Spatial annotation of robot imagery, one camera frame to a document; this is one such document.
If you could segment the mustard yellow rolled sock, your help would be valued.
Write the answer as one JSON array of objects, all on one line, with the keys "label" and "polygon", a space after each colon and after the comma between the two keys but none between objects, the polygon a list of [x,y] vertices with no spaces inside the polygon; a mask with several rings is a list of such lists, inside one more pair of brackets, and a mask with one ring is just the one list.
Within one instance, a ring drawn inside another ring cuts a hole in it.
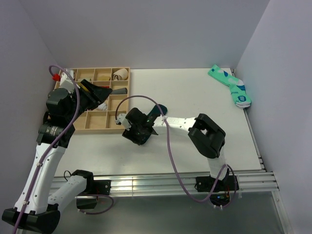
[{"label": "mustard yellow rolled sock", "polygon": [[80,86],[81,89],[83,89],[83,90],[85,90],[87,92],[89,91],[83,84],[80,84],[79,86]]}]

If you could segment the dark grey rolled sock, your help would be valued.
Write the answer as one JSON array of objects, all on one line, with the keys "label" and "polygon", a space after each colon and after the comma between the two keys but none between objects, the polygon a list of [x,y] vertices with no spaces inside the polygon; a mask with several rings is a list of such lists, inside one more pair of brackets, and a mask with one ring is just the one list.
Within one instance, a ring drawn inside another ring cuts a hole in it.
[{"label": "dark grey rolled sock", "polygon": [[126,95],[128,94],[127,88],[115,89],[111,92],[111,95]]}]

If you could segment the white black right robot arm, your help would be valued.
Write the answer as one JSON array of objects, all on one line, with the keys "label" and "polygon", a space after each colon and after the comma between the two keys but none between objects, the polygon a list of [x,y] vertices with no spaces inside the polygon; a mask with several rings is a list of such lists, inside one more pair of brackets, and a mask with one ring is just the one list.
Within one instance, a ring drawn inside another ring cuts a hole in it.
[{"label": "white black right robot arm", "polygon": [[125,128],[122,136],[137,145],[145,144],[152,135],[166,134],[167,128],[170,133],[188,136],[207,158],[212,187],[222,190],[228,184],[229,168],[223,154],[226,134],[206,114],[191,118],[167,117],[155,106],[149,114],[133,108],[126,114],[118,114],[115,122]]}]

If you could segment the dark green reindeer sock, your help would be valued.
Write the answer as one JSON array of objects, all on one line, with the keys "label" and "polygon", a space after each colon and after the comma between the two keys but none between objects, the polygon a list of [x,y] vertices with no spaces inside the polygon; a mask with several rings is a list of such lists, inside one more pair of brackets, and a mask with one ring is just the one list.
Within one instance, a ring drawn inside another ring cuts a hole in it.
[{"label": "dark green reindeer sock", "polygon": [[[167,114],[168,109],[166,106],[159,104],[159,107],[161,108],[163,114]],[[149,112],[149,114],[147,115],[149,119],[153,119],[153,120],[155,120],[159,116],[161,116],[161,111],[159,110],[157,105],[155,105],[153,109]]]}]

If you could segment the cream brown rolled sock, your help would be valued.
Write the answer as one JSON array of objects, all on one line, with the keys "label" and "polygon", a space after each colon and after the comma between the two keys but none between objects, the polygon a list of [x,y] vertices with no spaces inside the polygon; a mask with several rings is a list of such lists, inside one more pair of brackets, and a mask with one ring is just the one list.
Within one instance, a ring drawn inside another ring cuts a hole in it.
[{"label": "cream brown rolled sock", "polygon": [[126,80],[129,76],[129,72],[126,68],[119,69],[113,73],[113,80]]}]

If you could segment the mint green patterned sock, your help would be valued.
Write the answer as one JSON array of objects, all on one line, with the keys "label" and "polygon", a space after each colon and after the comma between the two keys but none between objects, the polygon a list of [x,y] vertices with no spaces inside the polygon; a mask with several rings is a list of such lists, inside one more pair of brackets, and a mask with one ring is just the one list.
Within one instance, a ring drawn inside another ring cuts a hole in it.
[{"label": "mint green patterned sock", "polygon": [[250,107],[252,101],[246,94],[246,87],[242,80],[232,76],[231,73],[224,71],[217,65],[209,70],[208,75],[229,87],[232,100],[237,107],[241,109]]}]

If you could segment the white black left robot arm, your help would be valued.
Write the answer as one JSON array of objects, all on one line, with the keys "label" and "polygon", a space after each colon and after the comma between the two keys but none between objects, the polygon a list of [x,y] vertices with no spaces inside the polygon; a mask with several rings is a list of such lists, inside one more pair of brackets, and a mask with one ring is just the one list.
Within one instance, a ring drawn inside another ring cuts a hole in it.
[{"label": "white black left robot arm", "polygon": [[51,234],[62,211],[77,195],[96,193],[93,173],[84,170],[74,171],[65,185],[52,195],[49,191],[75,132],[73,123],[85,111],[104,103],[111,92],[111,88],[96,86],[84,79],[73,92],[59,87],[48,94],[47,112],[39,129],[31,172],[14,207],[3,211],[4,222],[15,230]]}]

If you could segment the wooden compartment tray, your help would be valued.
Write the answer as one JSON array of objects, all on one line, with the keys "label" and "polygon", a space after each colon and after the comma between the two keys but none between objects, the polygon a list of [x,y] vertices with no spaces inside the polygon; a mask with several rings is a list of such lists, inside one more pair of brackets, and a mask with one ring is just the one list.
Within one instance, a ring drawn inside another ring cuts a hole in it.
[{"label": "wooden compartment tray", "polygon": [[[126,80],[113,80],[113,73],[119,69],[126,68],[129,76]],[[129,101],[122,101],[130,95],[131,73],[129,67],[91,67],[91,68],[67,68],[75,82],[80,85],[85,78],[92,78],[90,83],[96,86],[110,86],[112,90],[127,88],[126,95],[111,95],[105,100],[107,111],[96,109],[86,111],[74,122],[76,134],[117,134],[123,132],[122,125],[115,123],[115,112],[118,114],[128,113]]]}]

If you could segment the white sock black stripes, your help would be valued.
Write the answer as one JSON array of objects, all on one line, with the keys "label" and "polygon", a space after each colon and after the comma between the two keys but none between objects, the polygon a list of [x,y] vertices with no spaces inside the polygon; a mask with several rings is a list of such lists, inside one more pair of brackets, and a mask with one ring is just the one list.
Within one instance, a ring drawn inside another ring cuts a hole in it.
[{"label": "white sock black stripes", "polygon": [[108,106],[107,106],[107,104],[104,102],[104,103],[102,103],[102,104],[100,104],[97,108],[96,108],[96,110],[98,110],[98,111],[107,111],[107,109],[108,109]]}]

